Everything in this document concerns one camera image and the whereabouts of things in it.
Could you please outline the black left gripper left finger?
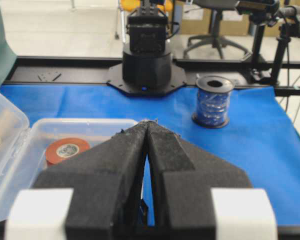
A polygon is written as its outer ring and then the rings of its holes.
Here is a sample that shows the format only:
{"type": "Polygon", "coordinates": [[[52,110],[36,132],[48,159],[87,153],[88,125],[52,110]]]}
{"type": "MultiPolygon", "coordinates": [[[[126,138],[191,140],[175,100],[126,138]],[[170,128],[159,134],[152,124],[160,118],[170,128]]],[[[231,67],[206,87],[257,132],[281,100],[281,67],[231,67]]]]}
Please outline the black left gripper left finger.
{"type": "Polygon", "coordinates": [[[17,195],[7,240],[110,240],[136,221],[145,162],[146,122],[50,166],[17,195]]]}

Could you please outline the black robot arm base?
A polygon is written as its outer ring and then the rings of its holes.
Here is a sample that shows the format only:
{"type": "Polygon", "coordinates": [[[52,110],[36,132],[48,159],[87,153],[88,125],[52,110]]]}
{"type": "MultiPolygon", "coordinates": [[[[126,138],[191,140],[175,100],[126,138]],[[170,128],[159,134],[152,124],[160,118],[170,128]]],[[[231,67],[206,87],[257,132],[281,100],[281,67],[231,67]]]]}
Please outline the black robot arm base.
{"type": "Polygon", "coordinates": [[[169,45],[168,3],[140,0],[122,16],[122,63],[108,69],[106,82],[131,96],[163,96],[187,83],[185,70],[173,64],[169,45]]]}

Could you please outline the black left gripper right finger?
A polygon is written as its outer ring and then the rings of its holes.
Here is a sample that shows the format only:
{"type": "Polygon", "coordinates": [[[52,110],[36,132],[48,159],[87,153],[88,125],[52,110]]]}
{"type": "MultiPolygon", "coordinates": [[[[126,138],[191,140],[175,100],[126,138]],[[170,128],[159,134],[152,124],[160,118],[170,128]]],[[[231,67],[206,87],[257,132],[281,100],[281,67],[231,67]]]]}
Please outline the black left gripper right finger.
{"type": "Polygon", "coordinates": [[[241,168],[146,124],[156,237],[159,240],[276,240],[264,189],[241,168]]]}

